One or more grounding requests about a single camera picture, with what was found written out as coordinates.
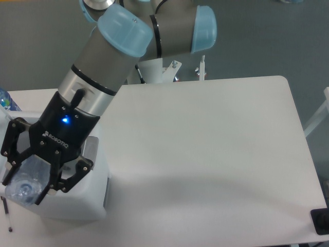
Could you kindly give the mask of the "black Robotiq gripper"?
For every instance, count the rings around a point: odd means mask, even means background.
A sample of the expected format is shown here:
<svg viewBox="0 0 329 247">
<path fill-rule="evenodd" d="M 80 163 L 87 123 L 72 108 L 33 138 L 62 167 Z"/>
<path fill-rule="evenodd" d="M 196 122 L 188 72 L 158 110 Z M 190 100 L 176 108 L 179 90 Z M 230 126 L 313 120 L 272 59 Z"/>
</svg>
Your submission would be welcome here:
<svg viewBox="0 0 329 247">
<path fill-rule="evenodd" d="M 68 193 L 93 168 L 94 162 L 81 155 L 81 147 L 96 123 L 98 116 L 78 110 L 84 92 L 76 92 L 71 101 L 66 101 L 55 93 L 36 123 L 32 125 L 18 117 L 10 120 L 1 148 L 1 155 L 11 165 L 2 181 L 10 184 L 19 171 L 33 175 L 34 172 L 48 174 L 48 183 L 35 201 L 40 205 L 50 190 Z M 20 134 L 29 131 L 30 147 L 18 152 L 17 143 Z M 62 168 L 66 163 L 75 161 L 75 173 L 67 179 L 62 178 Z"/>
</svg>

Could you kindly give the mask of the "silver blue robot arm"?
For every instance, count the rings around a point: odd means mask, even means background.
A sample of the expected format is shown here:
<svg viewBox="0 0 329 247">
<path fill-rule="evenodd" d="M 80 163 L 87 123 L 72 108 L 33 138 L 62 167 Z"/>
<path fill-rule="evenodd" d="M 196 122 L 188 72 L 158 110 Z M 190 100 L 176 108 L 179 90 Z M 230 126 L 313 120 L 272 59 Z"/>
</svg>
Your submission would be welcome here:
<svg viewBox="0 0 329 247">
<path fill-rule="evenodd" d="M 1 155 L 7 160 L 5 196 L 23 206 L 51 191 L 69 192 L 94 163 L 81 148 L 139 61 L 211 48 L 216 17 L 191 1 L 152 1 L 154 12 L 136 16 L 123 1 L 83 1 L 97 25 L 35 123 L 8 122 Z"/>
</svg>

